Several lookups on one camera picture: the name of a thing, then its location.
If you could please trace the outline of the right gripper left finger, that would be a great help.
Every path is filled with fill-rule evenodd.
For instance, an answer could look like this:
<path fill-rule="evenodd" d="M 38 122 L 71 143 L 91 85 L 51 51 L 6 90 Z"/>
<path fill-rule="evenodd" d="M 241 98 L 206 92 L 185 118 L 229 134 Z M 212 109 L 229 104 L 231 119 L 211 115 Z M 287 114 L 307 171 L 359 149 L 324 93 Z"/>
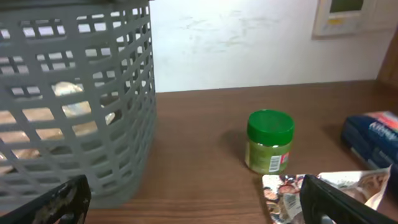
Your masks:
<path fill-rule="evenodd" d="M 1 224 L 84 223 L 91 201 L 85 175 L 78 175 L 3 215 Z"/>

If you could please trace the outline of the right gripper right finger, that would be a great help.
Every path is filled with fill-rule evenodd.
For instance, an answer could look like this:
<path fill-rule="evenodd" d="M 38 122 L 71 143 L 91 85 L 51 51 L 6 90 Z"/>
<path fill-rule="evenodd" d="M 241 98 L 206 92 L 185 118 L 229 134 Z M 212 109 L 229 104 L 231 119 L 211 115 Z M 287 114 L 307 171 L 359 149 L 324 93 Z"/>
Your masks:
<path fill-rule="evenodd" d="M 306 224 L 320 224 L 325 216 L 338 224 L 397 224 L 314 175 L 303 179 L 300 204 Z"/>

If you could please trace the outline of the dried mushroom bag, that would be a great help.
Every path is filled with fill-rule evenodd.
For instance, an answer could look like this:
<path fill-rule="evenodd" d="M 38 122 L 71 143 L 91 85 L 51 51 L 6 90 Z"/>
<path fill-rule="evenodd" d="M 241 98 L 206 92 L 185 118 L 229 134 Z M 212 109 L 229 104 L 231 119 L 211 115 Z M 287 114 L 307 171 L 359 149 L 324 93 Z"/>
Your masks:
<path fill-rule="evenodd" d="M 322 172 L 317 178 L 373 210 L 387 189 L 390 168 L 362 171 Z M 300 203 L 303 174 L 263 175 L 264 198 L 273 223 L 305 224 Z"/>

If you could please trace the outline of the beige plastic bag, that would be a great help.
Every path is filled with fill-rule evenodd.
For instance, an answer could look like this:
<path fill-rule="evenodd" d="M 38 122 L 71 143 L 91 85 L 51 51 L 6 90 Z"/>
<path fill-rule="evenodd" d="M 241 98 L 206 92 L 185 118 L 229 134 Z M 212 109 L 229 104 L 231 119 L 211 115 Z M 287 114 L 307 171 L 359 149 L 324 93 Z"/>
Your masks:
<path fill-rule="evenodd" d="M 52 87 L 53 92 L 56 96 L 71 95 L 72 93 L 82 92 L 83 89 L 78 85 L 69 82 L 59 82 Z M 74 104 L 62 106 L 62 110 L 67 118 L 74 118 L 77 116 L 83 116 L 91 113 L 90 104 L 87 101 L 82 101 Z M 52 112 L 48 108 L 34 108 L 26 109 L 22 111 L 29 121 L 46 121 L 54 119 Z M 9 111 L 1 111 L 1 124 L 13 124 L 16 119 Z M 73 130 L 77 136 L 91 134 L 97 130 L 96 123 L 90 121 L 89 123 L 79 124 L 73 127 Z M 44 140 L 55 140 L 63 138 L 63 134 L 60 129 L 44 129 L 38 131 L 38 135 Z M 28 140 L 26 133 L 23 131 L 11 131 L 2 132 L 1 140 L 4 143 L 12 143 L 23 140 Z M 16 149 L 12 152 L 18 159 L 35 159 L 40 156 L 40 152 L 37 149 Z M 1 175 L 7 174 L 14 170 L 14 167 L 2 166 Z"/>

